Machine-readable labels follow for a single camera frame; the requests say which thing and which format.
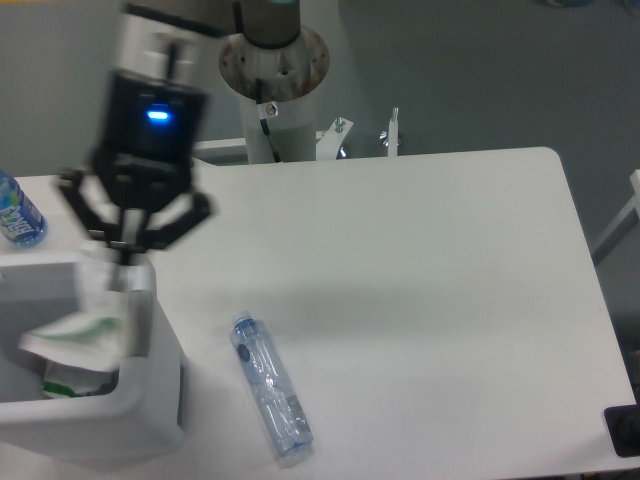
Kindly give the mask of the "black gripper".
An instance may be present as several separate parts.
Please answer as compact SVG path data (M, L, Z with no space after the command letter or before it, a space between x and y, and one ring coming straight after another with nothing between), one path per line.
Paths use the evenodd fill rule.
M105 221L81 192L81 169L64 169L56 185L88 238L117 250L118 265L131 265L134 256L149 250L167 249L213 214L209 197L193 191L181 216L149 228L152 213L191 189L191 152L206 104L207 95L197 88L125 70L112 74L91 167L112 203L141 209L140 214L125 214L124 230L121 212L117 223Z

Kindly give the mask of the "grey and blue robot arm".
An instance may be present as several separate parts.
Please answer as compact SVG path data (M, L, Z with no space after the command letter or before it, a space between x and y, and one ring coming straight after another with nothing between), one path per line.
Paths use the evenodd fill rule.
M128 265L164 250L212 213L192 178L207 94L198 67L209 38L235 34L275 50L301 34L297 1L127 1L100 133L85 169L58 188L90 239Z

